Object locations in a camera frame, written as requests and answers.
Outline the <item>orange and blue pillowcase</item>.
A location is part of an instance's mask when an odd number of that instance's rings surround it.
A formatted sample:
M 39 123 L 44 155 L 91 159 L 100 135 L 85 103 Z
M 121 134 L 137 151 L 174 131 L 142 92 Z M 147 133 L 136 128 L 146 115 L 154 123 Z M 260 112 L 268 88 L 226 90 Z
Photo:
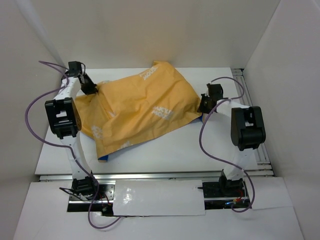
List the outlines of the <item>orange and blue pillowcase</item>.
M 143 72 L 97 85 L 75 105 L 81 131 L 92 138 L 99 161 L 133 145 L 154 140 L 199 118 L 200 97 L 168 62 L 154 61 Z

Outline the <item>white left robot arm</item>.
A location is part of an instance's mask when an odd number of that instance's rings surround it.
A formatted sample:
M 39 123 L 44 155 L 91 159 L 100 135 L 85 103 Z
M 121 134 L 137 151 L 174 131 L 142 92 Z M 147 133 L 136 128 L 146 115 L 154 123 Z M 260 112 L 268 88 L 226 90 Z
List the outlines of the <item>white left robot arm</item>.
M 97 197 L 99 187 L 93 179 L 80 140 L 82 121 L 75 99 L 82 91 L 85 95 L 98 92 L 97 85 L 86 73 L 86 66 L 80 61 L 70 61 L 61 79 L 62 89 L 52 100 L 45 102 L 45 110 L 51 132 L 57 136 L 67 151 L 72 171 L 72 185 L 69 192 L 79 200 Z

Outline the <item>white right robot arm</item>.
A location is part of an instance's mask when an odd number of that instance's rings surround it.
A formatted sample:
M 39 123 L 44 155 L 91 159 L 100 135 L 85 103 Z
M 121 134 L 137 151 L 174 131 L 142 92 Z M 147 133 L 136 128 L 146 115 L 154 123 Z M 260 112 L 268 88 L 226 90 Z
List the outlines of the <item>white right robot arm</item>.
M 266 131 L 259 106 L 248 106 L 224 97 L 220 84 L 208 83 L 201 94 L 198 112 L 209 115 L 212 110 L 230 118 L 230 138 L 237 152 L 226 164 L 219 177 L 218 190 L 230 196 L 243 186 L 244 169 L 250 165 L 251 155 L 266 140 Z

